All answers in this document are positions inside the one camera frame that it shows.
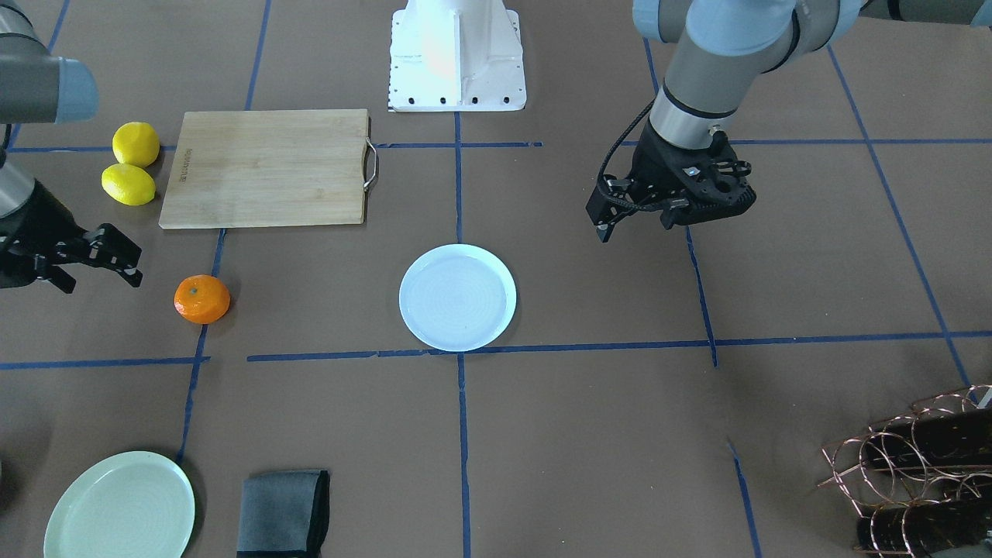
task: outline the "white plastic stand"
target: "white plastic stand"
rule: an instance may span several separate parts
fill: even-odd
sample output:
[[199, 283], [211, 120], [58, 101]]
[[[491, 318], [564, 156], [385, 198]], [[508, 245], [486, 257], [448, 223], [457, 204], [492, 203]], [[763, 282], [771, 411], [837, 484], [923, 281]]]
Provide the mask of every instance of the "white plastic stand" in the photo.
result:
[[520, 110], [520, 16], [502, 0], [409, 0], [393, 14], [389, 109]]

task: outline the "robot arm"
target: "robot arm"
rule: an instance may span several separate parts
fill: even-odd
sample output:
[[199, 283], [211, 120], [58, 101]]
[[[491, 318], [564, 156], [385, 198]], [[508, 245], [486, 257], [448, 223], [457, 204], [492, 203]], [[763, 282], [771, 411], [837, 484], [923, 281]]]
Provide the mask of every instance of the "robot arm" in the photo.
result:
[[[96, 113], [96, 84], [81, 62], [53, 57], [31, 22], [10, 0], [0, 1], [0, 124], [70, 122]], [[40, 182], [7, 160], [0, 147], [0, 288], [48, 281], [71, 293], [75, 280], [61, 268], [82, 263], [141, 284], [141, 248], [109, 223], [78, 226]]]
[[992, 0], [635, 0], [642, 35], [679, 45], [649, 105], [630, 173], [624, 179], [604, 175], [604, 162], [586, 204], [600, 240], [637, 211], [659, 210], [669, 229], [747, 210], [757, 199], [745, 178], [751, 166], [737, 159], [726, 130], [752, 81], [829, 45], [862, 11], [887, 19], [992, 24]]

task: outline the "folded gray towel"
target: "folded gray towel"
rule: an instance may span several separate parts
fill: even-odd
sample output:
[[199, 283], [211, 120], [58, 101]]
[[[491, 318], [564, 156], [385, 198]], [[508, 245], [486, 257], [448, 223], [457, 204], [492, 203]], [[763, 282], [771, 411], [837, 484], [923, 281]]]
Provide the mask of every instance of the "folded gray towel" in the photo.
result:
[[241, 491], [238, 556], [316, 558], [330, 520], [330, 475], [280, 471], [252, 477]]

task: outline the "white plate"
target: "white plate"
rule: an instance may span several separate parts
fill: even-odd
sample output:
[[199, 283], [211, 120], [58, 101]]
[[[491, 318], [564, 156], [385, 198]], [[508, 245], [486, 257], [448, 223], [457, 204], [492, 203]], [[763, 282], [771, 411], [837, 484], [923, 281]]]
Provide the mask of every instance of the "white plate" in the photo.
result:
[[62, 495], [45, 531], [45, 558], [180, 558], [193, 516], [189, 479], [175, 463], [118, 454]]
[[435, 349], [483, 347], [503, 333], [517, 309], [506, 265], [470, 244], [439, 246], [410, 266], [400, 284], [400, 314], [417, 339]]

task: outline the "black cable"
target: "black cable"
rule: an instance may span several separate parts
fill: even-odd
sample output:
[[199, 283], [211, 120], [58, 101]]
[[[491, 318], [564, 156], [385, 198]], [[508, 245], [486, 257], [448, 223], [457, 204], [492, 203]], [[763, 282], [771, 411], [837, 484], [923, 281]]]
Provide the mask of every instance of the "black cable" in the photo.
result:
[[648, 114], [648, 112], [651, 111], [651, 107], [654, 106], [654, 104], [655, 104], [655, 99], [651, 99], [651, 102], [648, 103], [648, 106], [644, 107], [644, 110], [642, 110], [641, 113], [637, 115], [637, 118], [635, 118], [634, 121], [630, 123], [630, 126], [627, 126], [627, 129], [624, 130], [622, 134], [620, 134], [620, 137], [617, 139], [617, 141], [613, 143], [613, 146], [610, 147], [610, 150], [606, 153], [606, 158], [603, 159], [603, 165], [599, 167], [599, 175], [596, 176], [596, 190], [598, 190], [599, 194], [604, 198], [606, 198], [607, 200], [609, 200], [609, 202], [614, 206], [620, 206], [621, 208], [624, 209], [634, 209], [637, 211], [657, 211], [658, 209], [664, 209], [668, 206], [667, 201], [657, 202], [654, 204], [649, 204], [647, 206], [639, 206], [637, 204], [628, 202], [622, 198], [617, 198], [613, 196], [611, 192], [607, 191], [604, 188], [606, 186], [606, 179], [604, 179], [603, 176], [606, 174], [606, 166], [609, 165], [610, 159], [613, 158], [613, 153], [615, 153], [617, 148], [620, 147], [620, 144], [623, 143], [623, 140], [627, 139], [627, 136], [630, 135], [630, 133], [634, 130], [634, 128], [636, 128], [637, 125], [641, 123], [641, 120], [643, 120], [644, 117]]

